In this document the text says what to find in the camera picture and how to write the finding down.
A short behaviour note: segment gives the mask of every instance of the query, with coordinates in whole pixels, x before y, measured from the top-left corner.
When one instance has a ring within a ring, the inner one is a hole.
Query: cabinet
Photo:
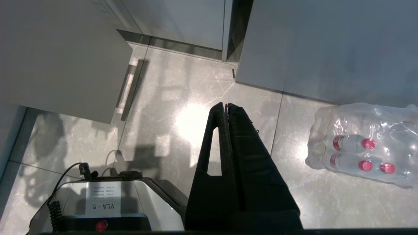
[[[0,102],[111,122],[132,48],[90,1],[1,1],[0,30]]]
[[[225,0],[122,0],[143,34],[222,50]]]
[[[255,0],[236,81],[337,104],[417,104],[416,9],[413,0]]]

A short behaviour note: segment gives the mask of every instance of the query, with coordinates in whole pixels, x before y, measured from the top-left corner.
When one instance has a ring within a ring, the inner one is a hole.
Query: red button
[[[96,231],[103,232],[107,228],[107,222],[105,220],[101,220],[96,224]]]

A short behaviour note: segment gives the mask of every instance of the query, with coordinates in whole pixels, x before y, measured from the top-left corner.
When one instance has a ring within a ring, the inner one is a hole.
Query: water bottle
[[[328,158],[324,156],[323,162],[331,169],[350,174],[373,170],[372,162],[350,153],[334,153]]]
[[[371,156],[367,161],[371,162],[373,165],[373,169],[368,176],[376,179],[379,179],[379,176],[381,175],[393,174],[396,170],[395,165],[390,162],[383,162],[382,159],[377,156]]]
[[[362,153],[366,149],[374,149],[376,142],[361,135],[337,135],[332,141],[335,150],[347,153]]]

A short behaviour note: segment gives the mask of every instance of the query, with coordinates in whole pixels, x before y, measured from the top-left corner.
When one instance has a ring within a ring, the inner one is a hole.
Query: bottle label
[[[331,159],[329,160],[329,163],[331,164],[332,168],[338,170],[337,162],[338,162],[340,157],[341,157],[341,154],[339,154],[339,153],[334,153],[331,156]]]
[[[343,135],[337,135],[334,138],[334,141],[332,142],[332,145],[334,146],[334,149],[337,151],[341,151],[341,146],[340,143],[342,142],[342,140],[344,139]]]

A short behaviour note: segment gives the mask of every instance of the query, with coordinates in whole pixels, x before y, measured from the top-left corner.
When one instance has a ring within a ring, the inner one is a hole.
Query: white paper label
[[[86,215],[120,217],[121,182],[88,182]]]

